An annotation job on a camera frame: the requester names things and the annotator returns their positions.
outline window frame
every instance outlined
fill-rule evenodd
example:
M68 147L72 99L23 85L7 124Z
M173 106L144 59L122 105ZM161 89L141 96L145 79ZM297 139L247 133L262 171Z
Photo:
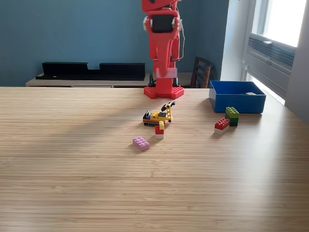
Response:
M288 67L279 61L271 60L264 54L249 47L249 38L255 37L266 43L273 43L291 51L296 51L296 47L271 40L258 34L258 32L263 34L265 29L268 3L269 0L251 0L250 2L246 39L243 50L243 71L241 80L248 81L247 74L249 73L285 99L292 67Z

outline red robot base plate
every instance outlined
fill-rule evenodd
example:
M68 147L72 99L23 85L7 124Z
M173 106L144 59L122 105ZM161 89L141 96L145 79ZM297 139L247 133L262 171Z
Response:
M151 99L155 99L155 98L176 99L184 94L184 88L183 87L172 87L172 91L169 94L158 94L156 92L155 87L147 86L144 88L144 94L150 97Z

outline chair backrest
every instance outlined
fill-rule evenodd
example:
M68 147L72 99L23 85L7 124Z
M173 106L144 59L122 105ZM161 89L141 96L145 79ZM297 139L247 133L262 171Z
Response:
M192 72L191 88L197 87L197 82L200 88L209 88L211 70L214 64L202 57L196 57Z

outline blue box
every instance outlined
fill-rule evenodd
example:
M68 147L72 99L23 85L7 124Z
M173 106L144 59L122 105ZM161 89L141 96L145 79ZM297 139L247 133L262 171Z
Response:
M234 107L243 114L260 114L264 110L266 95L253 82L211 81L209 99L216 113Z

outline green lego brick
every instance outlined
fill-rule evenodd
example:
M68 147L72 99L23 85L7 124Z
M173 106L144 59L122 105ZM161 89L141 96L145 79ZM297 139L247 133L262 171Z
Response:
M236 127L236 126L238 126L237 122L230 122L230 127Z
M234 107L227 107L225 111L230 118L239 118L239 113Z
M230 122L236 122L236 123L238 123L238 120L239 120L238 117L231 118L228 114L225 114L225 118L230 120Z

